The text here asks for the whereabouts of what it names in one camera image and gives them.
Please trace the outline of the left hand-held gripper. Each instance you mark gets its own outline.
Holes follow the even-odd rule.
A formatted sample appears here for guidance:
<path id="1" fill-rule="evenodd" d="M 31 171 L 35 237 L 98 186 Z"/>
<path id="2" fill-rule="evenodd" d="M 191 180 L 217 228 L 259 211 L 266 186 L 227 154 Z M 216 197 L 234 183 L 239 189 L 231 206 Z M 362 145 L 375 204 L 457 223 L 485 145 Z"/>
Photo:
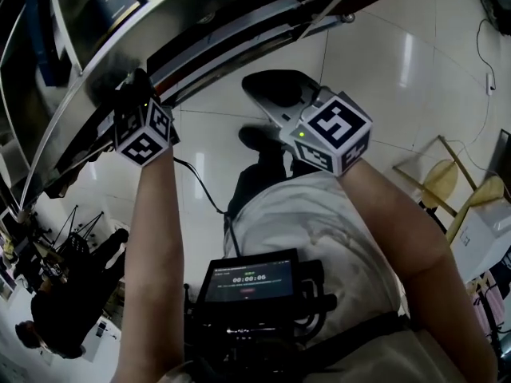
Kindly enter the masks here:
<path id="1" fill-rule="evenodd" d="M 161 104 L 143 69 L 135 69 L 116 91 L 113 112 L 115 150 L 139 167 L 179 143 L 172 111 Z"/>

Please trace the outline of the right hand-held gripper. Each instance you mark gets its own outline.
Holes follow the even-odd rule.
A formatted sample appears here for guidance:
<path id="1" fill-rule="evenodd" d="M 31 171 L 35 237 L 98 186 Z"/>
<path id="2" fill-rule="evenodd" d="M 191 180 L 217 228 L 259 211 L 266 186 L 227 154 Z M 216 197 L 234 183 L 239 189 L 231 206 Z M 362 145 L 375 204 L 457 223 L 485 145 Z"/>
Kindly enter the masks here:
<path id="1" fill-rule="evenodd" d="M 305 73 L 261 71 L 246 76 L 242 88 L 271 122 L 269 137 L 297 160 L 341 176 L 369 147 L 369 115 Z"/>

